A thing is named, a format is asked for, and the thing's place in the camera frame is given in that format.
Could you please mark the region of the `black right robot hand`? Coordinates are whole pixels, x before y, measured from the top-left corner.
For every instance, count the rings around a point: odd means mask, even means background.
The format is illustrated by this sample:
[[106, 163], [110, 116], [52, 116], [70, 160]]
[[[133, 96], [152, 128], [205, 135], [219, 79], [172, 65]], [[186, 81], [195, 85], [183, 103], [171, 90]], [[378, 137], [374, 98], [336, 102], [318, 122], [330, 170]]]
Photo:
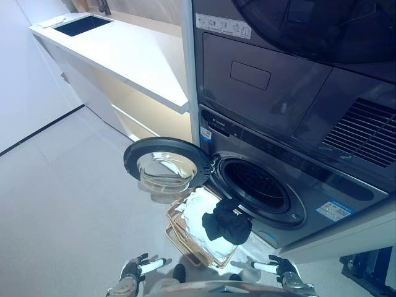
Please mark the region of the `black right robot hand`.
[[232, 260], [230, 264], [232, 266], [242, 269], [246, 269], [250, 267], [251, 269], [264, 271], [267, 273], [278, 275], [279, 277], [284, 276], [284, 274], [288, 272], [293, 273], [298, 277], [300, 277], [300, 272], [293, 261], [290, 261], [288, 259], [273, 254], [268, 255], [267, 262], [259, 262], [256, 260], [252, 260], [250, 257], [247, 257], [246, 262], [237, 262], [235, 260]]

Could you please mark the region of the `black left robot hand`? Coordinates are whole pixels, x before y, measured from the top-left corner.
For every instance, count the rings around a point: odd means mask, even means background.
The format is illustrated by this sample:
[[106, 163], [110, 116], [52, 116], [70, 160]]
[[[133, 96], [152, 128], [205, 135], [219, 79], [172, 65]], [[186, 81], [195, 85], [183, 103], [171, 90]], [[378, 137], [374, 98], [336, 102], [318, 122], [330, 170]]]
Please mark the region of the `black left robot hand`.
[[154, 270], [166, 265], [167, 259], [153, 256], [149, 258], [148, 253], [143, 253], [136, 258], [127, 261], [121, 270], [120, 279], [135, 276], [138, 281], [142, 281], [144, 276]]

